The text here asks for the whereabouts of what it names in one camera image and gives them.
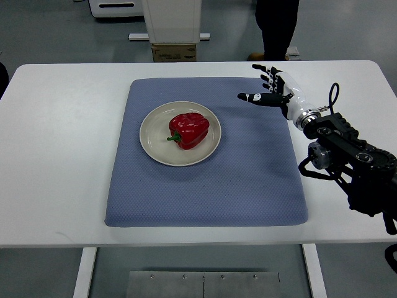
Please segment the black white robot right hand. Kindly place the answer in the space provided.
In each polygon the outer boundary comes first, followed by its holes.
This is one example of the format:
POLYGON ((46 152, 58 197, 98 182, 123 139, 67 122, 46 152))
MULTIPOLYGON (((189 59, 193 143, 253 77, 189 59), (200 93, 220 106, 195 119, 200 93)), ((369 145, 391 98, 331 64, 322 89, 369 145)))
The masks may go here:
POLYGON ((253 64, 256 70, 261 70, 261 79, 265 93, 239 93, 238 99, 265 107, 279 107, 282 115, 303 130, 305 126, 321 117, 318 108, 306 100, 304 92, 297 82, 286 72, 274 66, 253 64))

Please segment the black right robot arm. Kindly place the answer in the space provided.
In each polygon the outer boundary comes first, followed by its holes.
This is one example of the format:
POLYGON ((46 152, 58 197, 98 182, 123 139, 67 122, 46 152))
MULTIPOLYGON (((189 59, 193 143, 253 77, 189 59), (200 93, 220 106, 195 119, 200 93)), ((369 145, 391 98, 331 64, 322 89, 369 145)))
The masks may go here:
POLYGON ((338 95, 339 85, 333 83, 323 107, 329 115, 305 125, 311 143, 298 169, 306 177, 335 181, 351 210, 381 214, 386 232, 396 235, 396 157, 359 139, 359 132, 333 109, 338 95))

